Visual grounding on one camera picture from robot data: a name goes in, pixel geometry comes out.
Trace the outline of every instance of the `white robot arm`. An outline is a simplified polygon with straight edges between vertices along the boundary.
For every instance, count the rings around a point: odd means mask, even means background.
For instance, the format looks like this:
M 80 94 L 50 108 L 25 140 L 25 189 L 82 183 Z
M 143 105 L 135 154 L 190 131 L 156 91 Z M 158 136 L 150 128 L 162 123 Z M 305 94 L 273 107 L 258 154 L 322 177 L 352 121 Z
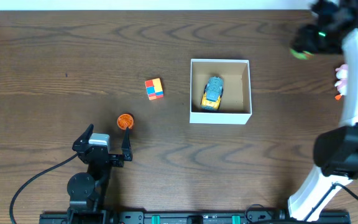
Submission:
M 318 157 L 318 153 L 316 151 L 323 147 L 327 147 L 327 149 L 320 149 L 320 151 L 330 151 L 327 152 L 330 154 L 327 158 L 325 158 L 325 165 L 315 164 L 309 173 L 308 177 L 299 188 L 299 190 L 293 194 L 288 199 L 288 212 L 292 218 L 296 218 L 297 220 L 304 220 L 308 222 L 316 221 L 319 218 L 319 214 L 322 209 L 327 205 L 327 203 L 340 191 L 340 187 L 336 187 L 335 184 L 341 184 L 343 186 L 350 184 L 354 179 L 358 178 L 357 175 L 352 175 L 352 159 L 356 158 L 353 155 L 349 156 L 351 153 L 346 155 L 346 153 L 342 153 L 342 151 L 346 150 L 354 150 L 358 148 L 358 144 L 352 145 L 352 140 L 350 137 L 357 136 L 354 133 L 349 134 L 352 130 L 351 127 L 358 126 L 358 27 L 355 26 L 349 32 L 347 32 L 346 36 L 341 39 L 341 50 L 345 56 L 346 63 L 348 64 L 348 80 L 347 80 L 347 94 L 344 97 L 344 108 L 342 112 L 342 118 L 339 122 L 339 129 L 345 131 L 346 134 L 339 134 L 340 131 L 336 133 L 331 132 L 330 134 L 326 133 L 325 140 L 329 140 L 331 142 L 336 142 L 333 145 L 331 143 L 327 143 L 327 141 L 319 141 L 316 142 L 314 147 L 314 161 L 318 161 L 316 157 Z M 344 155 L 342 161 L 347 162 L 347 166 L 344 167 L 343 164 L 336 164 L 337 161 L 332 162 L 328 167 L 327 162 L 334 155 L 336 159 L 341 157 L 341 154 Z

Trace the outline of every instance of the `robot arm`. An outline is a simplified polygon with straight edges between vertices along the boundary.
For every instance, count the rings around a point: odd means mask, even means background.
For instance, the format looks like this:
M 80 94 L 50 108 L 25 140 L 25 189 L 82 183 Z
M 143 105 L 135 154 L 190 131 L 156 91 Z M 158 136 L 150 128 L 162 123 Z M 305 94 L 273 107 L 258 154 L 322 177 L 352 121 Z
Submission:
M 349 66 L 340 128 L 317 138 L 315 165 L 288 199 L 290 216 L 308 222 L 316 221 L 340 191 L 335 184 L 345 186 L 358 178 L 358 1 L 341 1 L 339 5 L 327 1 L 314 5 L 317 25 L 301 28 L 293 43 L 299 54 L 343 53 Z

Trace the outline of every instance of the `pink object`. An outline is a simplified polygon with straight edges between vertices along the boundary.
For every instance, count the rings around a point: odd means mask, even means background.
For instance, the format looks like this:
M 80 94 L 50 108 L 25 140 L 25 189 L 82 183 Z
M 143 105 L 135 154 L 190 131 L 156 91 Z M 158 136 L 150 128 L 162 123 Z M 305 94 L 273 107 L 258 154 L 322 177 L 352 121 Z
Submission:
M 347 91 L 347 88 L 346 88 L 346 86 L 347 86 L 347 69 L 348 69 L 348 66 L 346 64 L 335 69 L 336 78 L 339 79 L 339 81 L 337 81 L 335 83 L 335 87 L 341 96 L 346 95 L 346 91 Z

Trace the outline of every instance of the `rubik's cube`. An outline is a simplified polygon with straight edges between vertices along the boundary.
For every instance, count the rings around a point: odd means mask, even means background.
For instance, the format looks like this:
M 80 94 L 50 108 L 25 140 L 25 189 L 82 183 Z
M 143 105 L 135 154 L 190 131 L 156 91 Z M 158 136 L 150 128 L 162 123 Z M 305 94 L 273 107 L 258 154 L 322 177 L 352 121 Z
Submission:
M 161 80 L 159 78 L 154 78 L 153 80 L 147 80 L 145 84 L 146 84 L 147 96 L 149 96 L 149 100 L 155 100 L 164 97 Z

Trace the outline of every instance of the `orange bottle cap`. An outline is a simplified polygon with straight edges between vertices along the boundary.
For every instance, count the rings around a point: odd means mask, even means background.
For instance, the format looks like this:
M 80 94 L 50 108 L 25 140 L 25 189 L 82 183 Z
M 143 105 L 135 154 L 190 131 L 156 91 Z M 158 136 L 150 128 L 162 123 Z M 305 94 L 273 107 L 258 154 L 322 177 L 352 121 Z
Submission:
M 122 114 L 117 119 L 117 125 L 122 130 L 132 129 L 134 127 L 134 118 L 130 114 Z

